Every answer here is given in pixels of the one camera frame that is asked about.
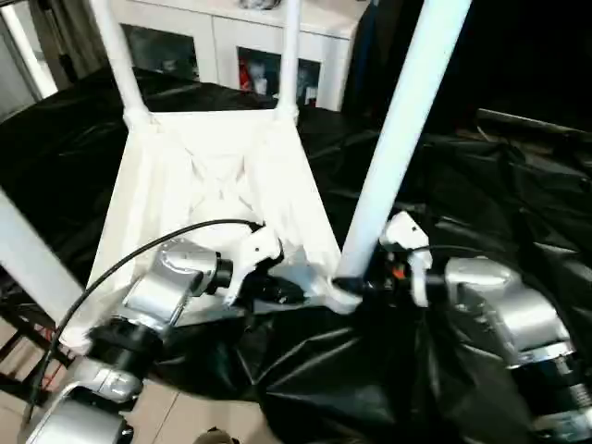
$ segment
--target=black plastic sheet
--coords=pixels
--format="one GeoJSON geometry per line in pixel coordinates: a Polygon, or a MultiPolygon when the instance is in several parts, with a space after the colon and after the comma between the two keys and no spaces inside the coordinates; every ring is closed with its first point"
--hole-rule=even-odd
{"type": "MultiPolygon", "coordinates": [[[[154,111],[274,104],[215,85],[138,77],[154,111]]],[[[0,125],[0,185],[81,282],[117,176],[121,114],[102,71],[0,125]]],[[[299,132],[343,242],[378,131],[304,108],[299,132]]],[[[426,136],[394,211],[409,211],[433,244],[503,256],[556,303],[590,363],[590,158],[582,147],[566,149],[524,153],[426,136]]],[[[0,282],[3,298],[18,293],[6,276],[0,282]]],[[[311,308],[183,327],[154,376],[190,393],[258,401],[286,443],[534,441],[503,362],[475,323],[444,304],[419,310],[365,300],[351,316],[311,308]]]]}

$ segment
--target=tiled floor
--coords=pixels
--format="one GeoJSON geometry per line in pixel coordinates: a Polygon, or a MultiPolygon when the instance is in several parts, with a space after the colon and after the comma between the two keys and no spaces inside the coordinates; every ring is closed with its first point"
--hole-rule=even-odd
{"type": "MultiPolygon", "coordinates": [[[[0,320],[0,345],[12,331],[0,320]]],[[[31,357],[38,355],[34,346],[19,344],[0,365],[0,371],[26,375],[34,365],[31,357]]],[[[54,384],[62,375],[63,372],[58,373],[54,384]]],[[[0,391],[0,437],[3,443],[17,442],[23,411],[24,402],[0,391]]],[[[151,381],[146,382],[136,408],[127,418],[135,428],[133,444],[192,444],[213,426],[228,431],[240,444],[279,443],[269,431],[257,404],[209,401],[151,381]]]]}

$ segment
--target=white pole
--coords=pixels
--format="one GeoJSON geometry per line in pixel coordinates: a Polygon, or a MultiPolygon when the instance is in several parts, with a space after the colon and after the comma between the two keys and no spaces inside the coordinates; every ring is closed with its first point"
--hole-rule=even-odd
{"type": "Polygon", "coordinates": [[[131,121],[148,121],[150,113],[142,100],[138,82],[131,67],[130,50],[121,26],[115,20],[111,0],[90,0],[96,24],[115,75],[115,81],[124,106],[124,117],[128,126],[131,121]]]}
{"type": "Polygon", "coordinates": [[[45,97],[57,93],[56,83],[50,76],[43,72],[39,60],[37,60],[33,48],[31,47],[31,43],[27,38],[27,34],[20,24],[14,6],[7,5],[0,7],[0,12],[2,12],[2,16],[6,21],[10,35],[12,35],[12,38],[20,51],[41,97],[44,99],[45,97]]]}
{"type": "Polygon", "coordinates": [[[337,276],[364,274],[399,187],[471,0],[425,0],[362,194],[343,246],[337,276]]]}
{"type": "Polygon", "coordinates": [[[298,38],[300,34],[301,0],[288,0],[285,8],[284,49],[281,55],[277,115],[279,117],[296,118],[298,116],[296,87],[298,83],[298,38]]]}
{"type": "Polygon", "coordinates": [[[57,323],[82,294],[78,282],[49,250],[2,189],[0,265],[57,323]]]}

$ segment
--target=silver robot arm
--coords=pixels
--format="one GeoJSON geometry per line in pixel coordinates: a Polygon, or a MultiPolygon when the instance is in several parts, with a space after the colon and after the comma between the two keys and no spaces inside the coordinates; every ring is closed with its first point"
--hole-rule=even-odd
{"type": "Polygon", "coordinates": [[[257,243],[253,254],[244,252],[236,264],[186,239],[164,243],[148,271],[121,291],[122,303],[92,331],[87,355],[68,369],[19,442],[129,444],[133,428],[121,412],[133,407],[164,339],[189,300],[218,288],[238,292],[257,263],[280,255],[273,233],[262,228],[254,236],[265,237],[268,248],[257,243]]]}
{"type": "Polygon", "coordinates": [[[509,267],[485,258],[449,260],[445,281],[450,303],[495,334],[533,415],[533,431],[554,442],[592,438],[584,366],[550,301],[509,267]]]}

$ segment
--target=white cabinet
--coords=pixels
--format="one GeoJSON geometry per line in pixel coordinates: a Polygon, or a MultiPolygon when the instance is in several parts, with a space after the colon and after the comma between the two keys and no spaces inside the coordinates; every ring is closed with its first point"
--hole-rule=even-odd
{"type": "MultiPolygon", "coordinates": [[[[112,0],[136,66],[260,93],[278,92],[283,6],[239,0],[112,0]]],[[[302,0],[299,103],[340,110],[368,1],[302,0]]]]}

